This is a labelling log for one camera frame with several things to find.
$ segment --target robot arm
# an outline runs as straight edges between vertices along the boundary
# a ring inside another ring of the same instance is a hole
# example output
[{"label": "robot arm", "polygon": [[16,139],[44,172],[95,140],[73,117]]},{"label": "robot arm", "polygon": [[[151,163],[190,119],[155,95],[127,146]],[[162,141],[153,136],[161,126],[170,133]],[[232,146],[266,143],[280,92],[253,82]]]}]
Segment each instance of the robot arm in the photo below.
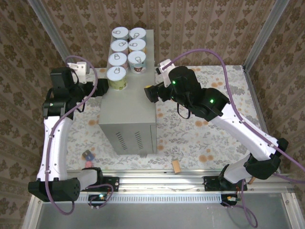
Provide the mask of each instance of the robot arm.
[{"label": "robot arm", "polygon": [[[82,69],[85,66],[84,64],[72,64],[71,67]],[[49,201],[45,182],[49,183],[49,189],[54,201],[75,201],[81,190],[84,190],[89,185],[99,185],[102,182],[103,176],[100,168],[85,169],[77,177],[68,178],[66,166],[67,139],[73,123],[73,112],[56,126],[52,137],[49,167],[46,168],[47,145],[50,140],[51,130],[60,117],[75,107],[76,103],[81,102],[93,89],[93,82],[86,82],[85,74],[86,72],[83,69],[75,71],[69,67],[57,68],[51,71],[53,87],[49,90],[42,106],[45,127],[42,161],[37,180],[30,182],[28,186],[29,192],[43,201]],[[97,90],[93,97],[102,96],[107,90],[107,79],[98,79]],[[48,181],[45,180],[46,171],[49,173]]]},{"label": "robot arm", "polygon": [[[163,76],[163,82],[144,89],[148,99],[153,103],[159,98],[163,102],[172,99],[177,102],[178,113],[179,106],[184,106],[189,110],[187,118],[193,114],[208,122],[211,121],[229,132],[251,152],[244,159],[223,168],[218,177],[223,190],[230,189],[232,184],[251,176],[259,179],[270,177],[279,167],[281,154],[250,131],[236,117],[229,99],[224,94],[214,88],[201,88],[193,70],[185,66],[175,67],[172,64],[169,70],[163,70],[162,66],[169,62],[170,60],[165,60],[156,69],[157,73]],[[264,133],[245,117],[243,119],[275,146],[286,150],[288,142],[285,139],[276,139]]]}]

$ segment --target pull tab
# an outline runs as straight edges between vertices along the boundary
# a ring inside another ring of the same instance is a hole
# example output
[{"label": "pull tab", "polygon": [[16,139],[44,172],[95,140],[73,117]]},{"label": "pull tab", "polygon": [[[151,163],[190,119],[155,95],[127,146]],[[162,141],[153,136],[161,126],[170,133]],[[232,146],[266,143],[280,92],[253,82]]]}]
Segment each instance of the pull tab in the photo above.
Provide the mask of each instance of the pull tab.
[{"label": "pull tab", "polygon": [[133,38],[137,38],[140,34],[138,32],[136,32],[134,35],[133,35]]},{"label": "pull tab", "polygon": [[115,59],[115,60],[118,60],[119,58],[120,58],[120,56],[119,56],[118,54],[115,54],[115,55],[114,55],[114,59]]},{"label": "pull tab", "polygon": [[119,43],[119,46],[124,46],[126,44],[126,42],[121,42],[121,43]]},{"label": "pull tab", "polygon": [[120,73],[120,68],[115,68],[114,73],[119,74]]},{"label": "pull tab", "polygon": [[140,57],[140,56],[137,56],[137,57],[135,58],[135,61],[138,62],[138,63],[141,63],[141,62],[142,62],[141,57]]}]

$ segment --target can label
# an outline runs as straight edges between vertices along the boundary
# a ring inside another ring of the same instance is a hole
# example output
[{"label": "can label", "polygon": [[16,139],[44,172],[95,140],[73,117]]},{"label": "can label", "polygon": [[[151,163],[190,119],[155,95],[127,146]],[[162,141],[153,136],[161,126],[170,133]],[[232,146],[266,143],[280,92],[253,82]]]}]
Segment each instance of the can label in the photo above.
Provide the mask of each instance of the can label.
[{"label": "can label", "polygon": [[146,71],[146,59],[142,60],[141,57],[135,57],[137,63],[129,62],[130,70],[132,73],[140,74]]},{"label": "can label", "polygon": [[[120,73],[120,68],[116,68],[112,72],[112,74],[119,74],[119,73]],[[114,90],[119,90],[119,91],[123,90],[127,85],[126,76],[124,76],[122,79],[116,80],[116,81],[108,79],[108,83],[109,83],[109,86],[112,87]]]}]

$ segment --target patterned wallpaper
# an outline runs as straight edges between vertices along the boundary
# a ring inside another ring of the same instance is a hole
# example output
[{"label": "patterned wallpaper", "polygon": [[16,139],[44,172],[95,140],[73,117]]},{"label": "patterned wallpaper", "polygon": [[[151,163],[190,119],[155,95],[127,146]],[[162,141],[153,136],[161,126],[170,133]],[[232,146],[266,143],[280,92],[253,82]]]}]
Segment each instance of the patterned wallpaper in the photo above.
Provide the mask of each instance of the patterned wallpaper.
[{"label": "patterned wallpaper", "polygon": [[0,1],[0,228],[21,228],[43,145],[41,105],[50,68],[63,66],[23,0]]},{"label": "patterned wallpaper", "polygon": [[[285,137],[289,155],[305,166],[305,0],[290,0],[250,76],[269,133]],[[305,179],[289,160],[282,170]],[[305,187],[295,190],[305,212]]]},{"label": "patterned wallpaper", "polygon": [[[117,26],[154,30],[155,61],[194,48],[217,51],[226,64],[243,64],[275,0],[42,0],[71,53],[105,67]],[[185,65],[215,65],[194,53]]]}]

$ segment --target floral tablecloth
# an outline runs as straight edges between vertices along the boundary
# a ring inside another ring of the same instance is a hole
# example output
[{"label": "floral tablecloth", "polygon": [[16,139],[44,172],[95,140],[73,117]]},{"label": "floral tablecloth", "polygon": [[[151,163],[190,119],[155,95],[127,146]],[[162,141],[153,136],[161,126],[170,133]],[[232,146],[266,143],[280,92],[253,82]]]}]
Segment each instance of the floral tablecloth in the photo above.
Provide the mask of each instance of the floral tablecloth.
[{"label": "floral tablecloth", "polygon": [[[221,66],[190,66],[202,87],[214,87],[227,94]],[[104,78],[106,69],[97,69]],[[254,104],[240,65],[227,66],[230,87],[238,110],[259,127]],[[156,75],[156,83],[161,81]],[[176,103],[157,103],[157,148],[155,155],[117,155],[98,125],[102,98],[91,98],[85,112],[74,113],[73,125],[68,137],[68,169],[85,167],[82,153],[89,149],[95,159],[95,167],[102,169],[172,169],[172,161],[178,159],[181,168],[218,169],[234,163],[249,152],[226,131],[212,123],[191,116],[182,119],[176,111]]]}]

